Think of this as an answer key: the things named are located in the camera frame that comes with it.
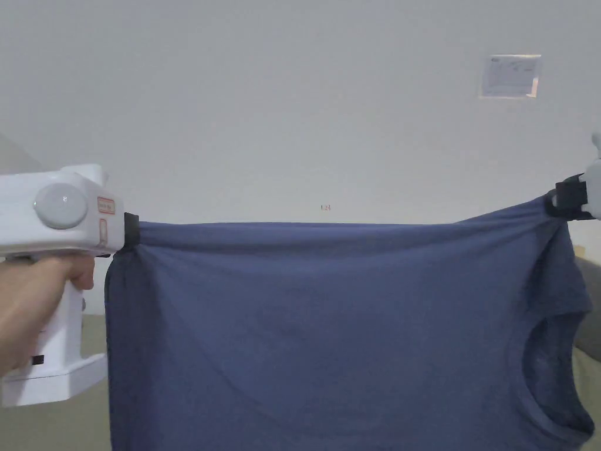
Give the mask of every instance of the white wall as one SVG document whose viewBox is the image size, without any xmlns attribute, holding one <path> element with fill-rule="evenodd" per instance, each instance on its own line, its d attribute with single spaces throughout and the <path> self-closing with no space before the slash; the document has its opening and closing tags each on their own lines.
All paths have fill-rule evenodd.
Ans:
<svg viewBox="0 0 601 451">
<path fill-rule="evenodd" d="M 42 164 L 17 143 L 0 133 L 0 176 L 43 170 Z"/>
<path fill-rule="evenodd" d="M 48 166 L 103 164 L 149 221 L 454 221 L 595 157 L 599 17 L 598 0 L 3 2 L 0 128 Z M 538 99 L 478 98 L 497 52 L 543 55 Z M 599 227 L 573 228 L 597 260 Z"/>
</svg>

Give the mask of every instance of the human hand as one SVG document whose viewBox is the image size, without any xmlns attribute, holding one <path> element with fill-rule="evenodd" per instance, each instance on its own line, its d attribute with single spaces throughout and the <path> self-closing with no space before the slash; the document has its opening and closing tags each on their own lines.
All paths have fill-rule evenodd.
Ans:
<svg viewBox="0 0 601 451">
<path fill-rule="evenodd" d="M 0 376 L 27 364 L 67 281 L 80 290 L 91 289 L 94 258 L 69 255 L 34 264 L 23 260 L 0 263 Z"/>
</svg>

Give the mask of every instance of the red label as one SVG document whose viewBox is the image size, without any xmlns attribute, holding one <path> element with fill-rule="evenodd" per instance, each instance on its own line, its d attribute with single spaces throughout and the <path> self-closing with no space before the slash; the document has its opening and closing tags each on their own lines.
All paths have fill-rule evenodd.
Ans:
<svg viewBox="0 0 601 451">
<path fill-rule="evenodd" d="M 107 215 L 114 215 L 116 213 L 115 201 L 113 199 L 99 197 L 98 198 L 98 211 L 100 213 L 105 213 Z"/>
</svg>

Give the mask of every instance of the gray cushion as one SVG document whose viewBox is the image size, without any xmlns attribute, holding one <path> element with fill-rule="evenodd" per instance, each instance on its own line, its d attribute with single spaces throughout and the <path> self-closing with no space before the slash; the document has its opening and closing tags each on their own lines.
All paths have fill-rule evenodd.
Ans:
<svg viewBox="0 0 601 451">
<path fill-rule="evenodd" d="M 576 346 L 601 362 L 601 266 L 585 259 L 576 259 L 593 300 L 593 312 L 582 322 L 576 335 Z"/>
</svg>

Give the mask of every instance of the black clip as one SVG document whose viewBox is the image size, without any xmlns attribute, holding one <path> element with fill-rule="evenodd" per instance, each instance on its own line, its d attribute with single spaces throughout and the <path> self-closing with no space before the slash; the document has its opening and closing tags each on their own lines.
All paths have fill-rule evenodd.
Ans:
<svg viewBox="0 0 601 451">
<path fill-rule="evenodd" d="M 131 249 L 140 244 L 140 217 L 125 213 L 125 244 L 123 249 Z"/>
<path fill-rule="evenodd" d="M 567 221 L 586 221 L 594 219 L 582 206 L 588 203 L 587 183 L 580 181 L 580 176 L 572 176 L 555 184 L 555 189 L 545 196 L 545 211 L 549 216 Z"/>
</svg>

